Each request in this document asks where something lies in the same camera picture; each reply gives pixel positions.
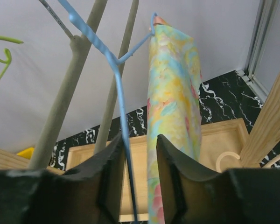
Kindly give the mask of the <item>wooden hanger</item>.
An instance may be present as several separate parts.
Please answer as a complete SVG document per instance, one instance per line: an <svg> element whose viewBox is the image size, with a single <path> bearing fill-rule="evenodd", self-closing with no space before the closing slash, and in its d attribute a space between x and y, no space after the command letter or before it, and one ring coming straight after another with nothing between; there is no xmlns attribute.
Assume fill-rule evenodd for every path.
<svg viewBox="0 0 280 224"><path fill-rule="evenodd" d="M280 160L280 154L271 159L262 168L271 168L271 166ZM215 163L216 171L222 173L230 168L243 168L240 156L235 152L223 152L219 155Z"/></svg>

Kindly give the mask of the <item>blue wire hanger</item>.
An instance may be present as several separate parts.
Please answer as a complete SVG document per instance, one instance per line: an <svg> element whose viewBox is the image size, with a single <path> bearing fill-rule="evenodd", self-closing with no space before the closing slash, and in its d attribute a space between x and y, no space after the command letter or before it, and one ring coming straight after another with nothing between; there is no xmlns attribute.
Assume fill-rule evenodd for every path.
<svg viewBox="0 0 280 224"><path fill-rule="evenodd" d="M59 3L63 6L63 8L69 13L70 22L79 29L83 35L87 37L87 39L106 57L112 71L114 72L114 77L116 81L117 94L119 100L119 110L120 110L120 122L121 122L121 131L123 137L123 143L125 147L126 153L126 161L127 161L127 170L129 175L129 183L130 183L130 191L133 203L133 215L134 222L138 223L138 212L137 212L137 203L136 203L136 195L135 195L135 187L133 182L133 166L132 159L130 155L130 142L129 142L129 129L128 123L126 119L126 108L125 108L125 98L124 91L122 86L122 80L119 72L118 66L124 63L129 57L131 57L136 50L151 36L155 35L154 30L154 17L157 15L154 13L151 17L151 32L147 34L143 40L141 40L138 44L136 44L130 51L124 54L121 58L116 58L116 56L109 50L109 48L100 40L100 38L94 33L94 31L84 22L81 16L75 11L75 9L70 5L70 3L66 0L60 0Z"/></svg>

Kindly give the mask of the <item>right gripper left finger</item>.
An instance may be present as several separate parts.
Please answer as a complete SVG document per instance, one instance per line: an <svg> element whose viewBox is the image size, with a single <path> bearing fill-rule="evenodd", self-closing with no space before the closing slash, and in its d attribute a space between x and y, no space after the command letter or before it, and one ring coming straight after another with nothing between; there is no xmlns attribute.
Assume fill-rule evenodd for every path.
<svg viewBox="0 0 280 224"><path fill-rule="evenodd" d="M0 170L0 224L116 224L124 165L122 135L62 175Z"/></svg>

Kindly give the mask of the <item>pastel patterned garment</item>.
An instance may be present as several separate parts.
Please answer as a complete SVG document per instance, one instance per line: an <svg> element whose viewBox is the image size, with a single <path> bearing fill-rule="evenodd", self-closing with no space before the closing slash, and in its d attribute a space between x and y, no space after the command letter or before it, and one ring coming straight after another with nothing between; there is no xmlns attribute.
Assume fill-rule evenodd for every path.
<svg viewBox="0 0 280 224"><path fill-rule="evenodd" d="M177 149L198 160L201 147L199 88L201 68L194 39L154 17L149 44L147 93L148 221L165 222L156 144L164 135Z"/></svg>

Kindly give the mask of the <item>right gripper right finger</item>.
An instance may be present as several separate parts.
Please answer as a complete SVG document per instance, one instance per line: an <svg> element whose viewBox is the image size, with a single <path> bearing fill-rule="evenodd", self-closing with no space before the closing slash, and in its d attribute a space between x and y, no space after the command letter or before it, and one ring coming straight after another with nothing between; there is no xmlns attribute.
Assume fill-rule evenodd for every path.
<svg viewBox="0 0 280 224"><path fill-rule="evenodd" d="M157 137L167 224L280 224L280 169L213 171Z"/></svg>

